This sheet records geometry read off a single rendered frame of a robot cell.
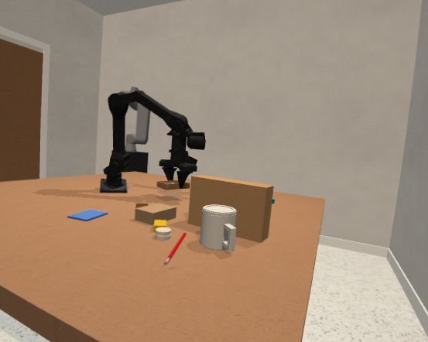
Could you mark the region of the cream round disc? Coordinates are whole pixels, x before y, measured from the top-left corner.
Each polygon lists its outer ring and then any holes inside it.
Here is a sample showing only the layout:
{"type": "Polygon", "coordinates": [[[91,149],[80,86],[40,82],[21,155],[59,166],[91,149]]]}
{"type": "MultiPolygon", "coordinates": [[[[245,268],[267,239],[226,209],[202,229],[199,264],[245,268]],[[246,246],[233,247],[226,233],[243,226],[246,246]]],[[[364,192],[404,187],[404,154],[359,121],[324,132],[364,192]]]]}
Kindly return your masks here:
{"type": "Polygon", "coordinates": [[[171,235],[171,229],[167,227],[158,227],[156,229],[156,234],[159,236],[168,236],[171,235]]]}
{"type": "Polygon", "coordinates": [[[159,235],[157,235],[157,234],[156,234],[156,239],[157,239],[157,240],[160,240],[160,241],[166,241],[166,240],[169,240],[169,239],[170,239],[170,237],[171,237],[171,235],[168,235],[168,236],[159,236],[159,235]]]}

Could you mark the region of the brown rectangular block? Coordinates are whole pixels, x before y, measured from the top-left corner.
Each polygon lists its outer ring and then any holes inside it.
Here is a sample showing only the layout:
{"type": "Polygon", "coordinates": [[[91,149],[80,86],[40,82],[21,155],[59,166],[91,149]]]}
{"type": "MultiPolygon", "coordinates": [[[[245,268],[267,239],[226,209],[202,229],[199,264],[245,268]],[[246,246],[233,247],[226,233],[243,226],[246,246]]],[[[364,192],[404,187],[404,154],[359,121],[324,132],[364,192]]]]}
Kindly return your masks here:
{"type": "Polygon", "coordinates": [[[188,224],[201,227],[207,205],[236,209],[236,237],[262,243],[269,237],[273,187],[214,176],[191,176],[188,224]]]}

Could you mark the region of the wooden ball tray with clear cover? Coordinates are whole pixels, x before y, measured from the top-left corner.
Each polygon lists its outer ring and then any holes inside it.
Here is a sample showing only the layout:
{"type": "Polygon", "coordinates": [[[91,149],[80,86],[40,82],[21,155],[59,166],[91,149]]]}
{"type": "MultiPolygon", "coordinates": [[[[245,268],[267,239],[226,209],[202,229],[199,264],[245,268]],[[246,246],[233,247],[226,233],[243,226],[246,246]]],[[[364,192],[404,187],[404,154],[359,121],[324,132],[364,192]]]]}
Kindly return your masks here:
{"type": "Polygon", "coordinates": [[[180,188],[178,180],[157,181],[157,187],[162,188],[164,190],[189,189],[190,183],[185,182],[183,188],[180,188]]]}

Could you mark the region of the blue flat rectangular pad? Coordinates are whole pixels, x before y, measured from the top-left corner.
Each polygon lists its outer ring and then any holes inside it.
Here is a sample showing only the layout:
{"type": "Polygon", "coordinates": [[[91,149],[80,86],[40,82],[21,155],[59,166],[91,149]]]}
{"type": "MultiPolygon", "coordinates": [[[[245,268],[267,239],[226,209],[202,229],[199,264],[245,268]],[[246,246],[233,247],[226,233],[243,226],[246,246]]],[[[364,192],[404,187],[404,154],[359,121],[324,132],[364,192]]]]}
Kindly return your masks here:
{"type": "Polygon", "coordinates": [[[108,212],[98,211],[98,210],[86,210],[82,211],[80,213],[71,214],[67,216],[67,218],[79,220],[79,221],[91,221],[93,219],[96,219],[98,217],[102,217],[104,215],[107,215],[108,212]]]}

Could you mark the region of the red pencil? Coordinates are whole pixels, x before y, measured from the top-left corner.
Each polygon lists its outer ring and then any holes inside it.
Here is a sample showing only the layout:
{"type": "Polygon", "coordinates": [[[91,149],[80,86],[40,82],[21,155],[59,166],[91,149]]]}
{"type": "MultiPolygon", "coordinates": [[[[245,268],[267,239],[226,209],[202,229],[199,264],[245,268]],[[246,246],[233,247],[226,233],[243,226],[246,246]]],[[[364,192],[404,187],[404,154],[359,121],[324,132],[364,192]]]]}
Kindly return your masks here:
{"type": "Polygon", "coordinates": [[[184,239],[184,237],[186,236],[186,232],[183,233],[182,237],[180,238],[180,240],[177,242],[176,246],[174,247],[174,249],[171,251],[171,253],[169,254],[168,258],[165,260],[164,265],[167,265],[169,260],[173,257],[174,253],[176,252],[176,250],[178,249],[178,247],[180,246],[180,243],[182,242],[182,240],[184,239]]]}

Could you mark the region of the yellow rectangular block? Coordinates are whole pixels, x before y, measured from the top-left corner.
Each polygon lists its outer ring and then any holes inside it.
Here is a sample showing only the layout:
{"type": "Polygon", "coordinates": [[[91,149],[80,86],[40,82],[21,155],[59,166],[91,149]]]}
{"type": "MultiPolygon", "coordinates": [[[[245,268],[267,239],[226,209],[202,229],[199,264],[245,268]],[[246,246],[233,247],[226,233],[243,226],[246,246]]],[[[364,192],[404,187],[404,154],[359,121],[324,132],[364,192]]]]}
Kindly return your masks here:
{"type": "Polygon", "coordinates": [[[166,227],[166,221],[164,221],[164,220],[155,220],[153,232],[156,232],[156,229],[158,227],[166,227]]]}

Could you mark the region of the tan flat rectangular box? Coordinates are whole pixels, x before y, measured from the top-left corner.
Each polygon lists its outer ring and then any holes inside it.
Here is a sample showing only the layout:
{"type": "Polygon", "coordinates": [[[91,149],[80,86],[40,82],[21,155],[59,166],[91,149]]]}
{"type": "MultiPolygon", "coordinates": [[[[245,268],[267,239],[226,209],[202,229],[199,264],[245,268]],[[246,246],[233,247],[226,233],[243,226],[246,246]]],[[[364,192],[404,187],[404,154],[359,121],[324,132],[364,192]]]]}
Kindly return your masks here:
{"type": "Polygon", "coordinates": [[[135,209],[135,221],[154,225],[154,220],[172,220],[176,218],[176,207],[163,203],[138,207],[135,209]]]}

